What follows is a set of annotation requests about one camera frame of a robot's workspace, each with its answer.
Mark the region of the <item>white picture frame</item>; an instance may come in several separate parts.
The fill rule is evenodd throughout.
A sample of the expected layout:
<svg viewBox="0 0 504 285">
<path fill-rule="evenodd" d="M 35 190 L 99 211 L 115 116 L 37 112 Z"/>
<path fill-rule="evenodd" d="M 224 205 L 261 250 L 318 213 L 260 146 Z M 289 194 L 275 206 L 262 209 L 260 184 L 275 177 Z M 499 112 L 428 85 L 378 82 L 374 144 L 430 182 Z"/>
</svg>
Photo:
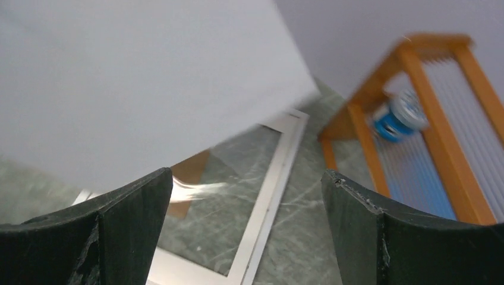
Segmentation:
<svg viewBox="0 0 504 285">
<path fill-rule="evenodd" d="M 191 206 L 166 215 L 148 284 L 253 282 L 307 121 L 290 110 L 210 148 L 199 184 L 174 180 Z"/>
</svg>

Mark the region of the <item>blue white can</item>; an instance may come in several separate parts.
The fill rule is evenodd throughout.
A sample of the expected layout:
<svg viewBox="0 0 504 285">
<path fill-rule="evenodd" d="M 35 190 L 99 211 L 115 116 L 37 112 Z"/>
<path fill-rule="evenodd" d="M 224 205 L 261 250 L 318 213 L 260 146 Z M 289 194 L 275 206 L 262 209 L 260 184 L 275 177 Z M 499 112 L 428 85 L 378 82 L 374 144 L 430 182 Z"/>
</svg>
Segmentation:
<svg viewBox="0 0 504 285">
<path fill-rule="evenodd" d="M 428 127 L 429 122 L 413 90 L 403 90 L 387 103 L 388 112 L 374 120 L 374 131 L 390 142 L 400 142 L 404 138 Z"/>
</svg>

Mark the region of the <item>orange wooden shelf rack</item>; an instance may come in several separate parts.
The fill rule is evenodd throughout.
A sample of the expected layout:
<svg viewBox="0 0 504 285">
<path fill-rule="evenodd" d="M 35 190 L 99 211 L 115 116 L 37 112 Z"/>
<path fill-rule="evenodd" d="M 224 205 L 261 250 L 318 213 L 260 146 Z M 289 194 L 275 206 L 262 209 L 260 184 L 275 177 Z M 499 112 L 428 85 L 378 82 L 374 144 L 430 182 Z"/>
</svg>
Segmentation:
<svg viewBox="0 0 504 285">
<path fill-rule="evenodd" d="M 357 140 L 362 149 L 375 190 L 390 197 L 386 176 L 375 147 L 373 128 L 367 118 L 379 107 L 392 102 L 387 83 L 404 73 L 420 104 L 419 122 L 407 120 L 407 127 L 421 132 L 437 174 L 458 220 L 481 225 L 497 222 L 483 190 L 477 183 L 466 155 L 432 87 L 424 64 L 453 60 L 481 106 L 487 122 L 503 138 L 503 105 L 471 48 L 473 39 L 464 33 L 410 33 L 386 52 L 359 88 L 319 132 L 325 164 L 336 169 L 334 141 Z"/>
</svg>

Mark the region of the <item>brown backing board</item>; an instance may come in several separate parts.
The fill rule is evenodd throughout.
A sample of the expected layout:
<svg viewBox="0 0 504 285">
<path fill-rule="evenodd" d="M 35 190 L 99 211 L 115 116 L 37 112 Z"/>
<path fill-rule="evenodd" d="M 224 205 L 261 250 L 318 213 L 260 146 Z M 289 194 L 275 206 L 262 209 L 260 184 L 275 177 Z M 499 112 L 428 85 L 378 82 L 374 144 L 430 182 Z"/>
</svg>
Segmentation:
<svg viewBox="0 0 504 285">
<path fill-rule="evenodd" d="M 207 149 L 172 166 L 171 170 L 174 176 L 174 180 L 177 179 L 177 181 L 180 181 L 184 184 L 199 184 L 209 156 L 210 150 Z M 176 197 L 176 189 L 174 183 L 174 189 L 172 190 L 167 215 L 179 219 L 184 219 L 190 209 L 190 206 L 190 199 L 186 197 Z"/>
</svg>

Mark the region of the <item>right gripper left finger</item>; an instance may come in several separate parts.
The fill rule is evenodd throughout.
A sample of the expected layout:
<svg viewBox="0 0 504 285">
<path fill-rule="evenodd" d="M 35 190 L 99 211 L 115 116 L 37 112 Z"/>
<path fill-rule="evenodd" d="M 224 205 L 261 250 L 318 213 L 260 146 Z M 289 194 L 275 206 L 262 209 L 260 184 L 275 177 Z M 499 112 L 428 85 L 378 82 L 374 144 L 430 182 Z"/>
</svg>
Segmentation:
<svg viewBox="0 0 504 285">
<path fill-rule="evenodd" d="M 145 284 L 173 187 L 160 168 L 119 189 L 1 226 L 2 284 Z"/>
</svg>

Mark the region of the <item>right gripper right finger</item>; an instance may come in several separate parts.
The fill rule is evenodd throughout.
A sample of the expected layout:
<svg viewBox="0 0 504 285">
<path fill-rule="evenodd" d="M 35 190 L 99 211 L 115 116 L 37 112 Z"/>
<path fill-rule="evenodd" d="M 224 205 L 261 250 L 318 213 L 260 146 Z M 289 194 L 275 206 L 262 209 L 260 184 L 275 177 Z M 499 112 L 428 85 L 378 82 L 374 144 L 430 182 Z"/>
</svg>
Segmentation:
<svg viewBox="0 0 504 285">
<path fill-rule="evenodd" d="M 503 224 L 434 216 L 332 169 L 321 183 L 344 284 L 503 283 Z"/>
</svg>

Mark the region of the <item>clear acrylic sheet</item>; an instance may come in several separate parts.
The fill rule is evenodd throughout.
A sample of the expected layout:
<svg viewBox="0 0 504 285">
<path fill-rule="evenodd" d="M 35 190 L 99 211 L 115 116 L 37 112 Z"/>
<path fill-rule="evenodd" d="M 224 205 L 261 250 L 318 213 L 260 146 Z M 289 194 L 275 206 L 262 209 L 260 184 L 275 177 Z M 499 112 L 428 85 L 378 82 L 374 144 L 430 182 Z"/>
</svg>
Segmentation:
<svg viewBox="0 0 504 285">
<path fill-rule="evenodd" d="M 1 154 L 110 191 L 307 101 L 273 1 L 2 1 Z"/>
</svg>

